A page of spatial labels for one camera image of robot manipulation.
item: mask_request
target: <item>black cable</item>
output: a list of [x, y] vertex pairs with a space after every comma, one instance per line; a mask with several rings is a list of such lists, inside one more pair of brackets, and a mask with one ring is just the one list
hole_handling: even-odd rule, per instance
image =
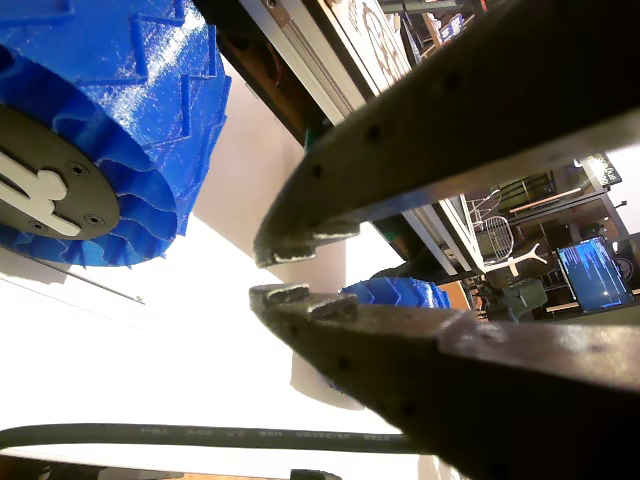
[[79, 443], [429, 454], [404, 435], [370, 433], [109, 423], [34, 425], [0, 431], [0, 450]]

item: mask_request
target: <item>computer monitor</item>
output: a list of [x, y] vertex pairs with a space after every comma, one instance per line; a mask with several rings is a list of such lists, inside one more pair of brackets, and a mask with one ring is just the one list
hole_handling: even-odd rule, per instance
[[584, 240], [558, 250], [576, 300], [584, 311], [615, 307], [634, 301], [603, 237]]

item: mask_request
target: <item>dark metal arm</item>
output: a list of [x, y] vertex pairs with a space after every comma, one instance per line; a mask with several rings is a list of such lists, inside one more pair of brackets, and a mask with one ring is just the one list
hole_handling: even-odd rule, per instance
[[[640, 3], [610, 11], [640, 17]], [[259, 265], [358, 224], [630, 143], [640, 37], [598, 0], [512, 0], [320, 140], [267, 214]]]
[[639, 330], [482, 323], [303, 285], [255, 287], [251, 303], [323, 375], [475, 480], [637, 469]]

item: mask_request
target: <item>wire chair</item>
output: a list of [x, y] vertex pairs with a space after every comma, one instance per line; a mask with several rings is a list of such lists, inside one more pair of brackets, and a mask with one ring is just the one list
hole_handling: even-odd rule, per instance
[[468, 200], [467, 203], [470, 207], [469, 215], [471, 216], [473, 225], [481, 225], [484, 219], [491, 215], [493, 210], [500, 205], [501, 200], [502, 193], [500, 193], [500, 189], [494, 190], [485, 198]]
[[476, 238], [485, 266], [503, 262], [513, 252], [514, 240], [504, 217], [489, 217], [478, 225]]

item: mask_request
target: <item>white bracket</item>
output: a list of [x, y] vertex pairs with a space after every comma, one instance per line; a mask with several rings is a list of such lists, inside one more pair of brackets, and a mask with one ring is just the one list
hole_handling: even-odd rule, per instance
[[0, 179], [0, 200], [61, 235], [75, 237], [80, 233], [81, 229], [77, 225], [53, 213], [53, 200], [62, 200], [67, 196], [67, 187], [60, 175], [50, 170], [40, 170], [34, 174], [2, 152], [0, 175], [8, 178], [26, 193], [24, 195], [16, 191]]

